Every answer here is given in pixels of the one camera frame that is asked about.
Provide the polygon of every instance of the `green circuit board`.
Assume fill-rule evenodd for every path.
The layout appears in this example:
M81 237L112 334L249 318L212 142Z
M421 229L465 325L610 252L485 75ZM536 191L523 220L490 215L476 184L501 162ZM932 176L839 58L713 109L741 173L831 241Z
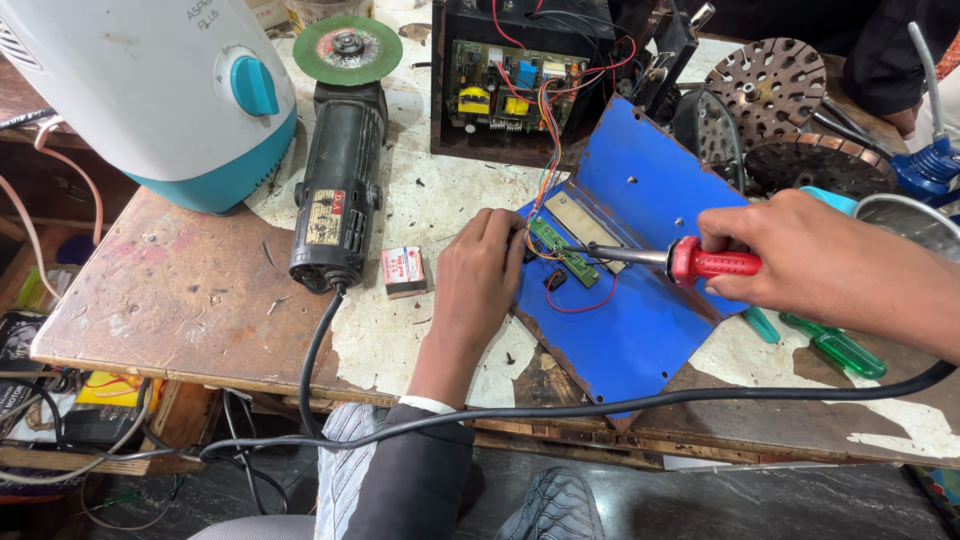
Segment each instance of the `green circuit board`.
M562 86L580 71L589 69L589 59L583 57L456 39L446 83L446 100L454 126L508 132L546 131L539 108L515 98L500 75L497 62L508 72L516 93L530 101L537 101L535 89L544 80L557 77L561 81L555 85ZM580 91L560 94L550 106L561 133Z
M546 220L540 218L534 219L533 222L530 223L530 230L537 235L537 238L543 242L543 246L546 247L550 253L558 252L558 247L571 245L570 242L567 242ZM600 273L597 269L589 265L587 260L578 253L565 252L562 263L586 288L591 288L594 283L600 280Z

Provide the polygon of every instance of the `teal knob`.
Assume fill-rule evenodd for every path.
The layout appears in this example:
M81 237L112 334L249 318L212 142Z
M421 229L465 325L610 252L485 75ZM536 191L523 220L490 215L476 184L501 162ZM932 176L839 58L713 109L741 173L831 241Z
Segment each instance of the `teal knob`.
M233 97L247 114L262 116L280 112L280 106L276 103L274 78L262 61L243 57L234 62L230 70L230 84L233 86Z

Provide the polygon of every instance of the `person's left hand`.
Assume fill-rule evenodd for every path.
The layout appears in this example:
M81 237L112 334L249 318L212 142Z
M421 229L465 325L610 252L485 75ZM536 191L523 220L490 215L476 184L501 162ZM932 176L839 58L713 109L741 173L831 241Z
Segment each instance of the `person's left hand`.
M526 222L506 209L482 209L440 253L433 323L407 395L463 408L473 371L520 283Z

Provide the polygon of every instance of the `pink cable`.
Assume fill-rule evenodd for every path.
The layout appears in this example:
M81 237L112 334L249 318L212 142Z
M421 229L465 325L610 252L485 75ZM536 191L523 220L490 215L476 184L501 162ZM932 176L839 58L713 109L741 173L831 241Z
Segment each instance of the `pink cable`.
M84 180L86 180L86 184L90 186L90 191L93 192L93 202L97 206L97 218L96 218L97 221L93 226L93 245L99 246L100 238L101 236L103 236L103 233L104 233L104 202L100 198L100 191L97 190L97 186L93 183L92 180L90 180L90 177L87 176L84 170L80 168L80 166L77 163L74 163L73 160L61 154L60 152L57 152L56 150L50 150L49 148L43 147L43 145L47 142L47 135L50 133L50 130L52 130L55 126L59 125L59 123L63 121L64 121L63 117L58 115L58 116L54 116L53 118L50 119L49 122L43 125L43 127L40 128L39 133L36 134L36 140L34 141L34 148L36 148L38 151L42 152L43 154L46 154L47 156L53 156L54 158L57 158L58 160L63 161L64 163L73 167L74 170L80 173L80 176L84 177Z
M40 272L40 279L43 280L43 284L47 287L47 290L50 291L50 294L54 295L57 300L63 300L63 297L57 294L57 289L55 289L54 286L47 281L47 270L43 267L43 252L40 250L40 239L36 236L36 229L34 229L34 220L30 219L30 214L27 213L27 209L23 206L23 201L20 200L20 197L16 194L16 191L13 190L13 186L10 185L10 183L7 182L7 179L5 179L2 175L0 175L0 186L2 186L3 190L7 192L7 196L10 197L10 200L16 207L17 213L20 214L20 219L23 220L23 226L27 228L27 234L30 236L30 242L34 244L36 268Z

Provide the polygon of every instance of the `wrist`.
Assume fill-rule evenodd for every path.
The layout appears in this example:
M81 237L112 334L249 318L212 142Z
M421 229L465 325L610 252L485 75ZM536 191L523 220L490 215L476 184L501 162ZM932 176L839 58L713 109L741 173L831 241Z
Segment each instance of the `wrist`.
M448 334L428 333L420 344L407 395L463 409L473 373L483 354L483 350L478 349L450 339Z

